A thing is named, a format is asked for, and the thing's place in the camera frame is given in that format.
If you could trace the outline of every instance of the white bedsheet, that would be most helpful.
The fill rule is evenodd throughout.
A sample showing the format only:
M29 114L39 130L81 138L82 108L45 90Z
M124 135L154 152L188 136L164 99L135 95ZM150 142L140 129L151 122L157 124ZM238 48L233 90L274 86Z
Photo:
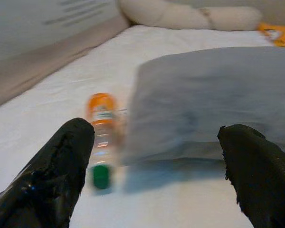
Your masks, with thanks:
M0 192L67 120L84 117L97 92L126 107L137 67L168 54L271 46L256 31L132 27L0 107ZM251 228L219 161L165 161L121 167L111 192L86 183L71 228Z

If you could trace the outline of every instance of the plastic bottle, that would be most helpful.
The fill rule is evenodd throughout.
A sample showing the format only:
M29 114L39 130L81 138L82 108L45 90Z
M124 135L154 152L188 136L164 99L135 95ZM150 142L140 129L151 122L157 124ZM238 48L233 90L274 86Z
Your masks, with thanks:
M94 94L88 101L87 120L95 129L88 169L92 174L93 185L98 189L110 187L116 165L115 112L116 102L110 94Z

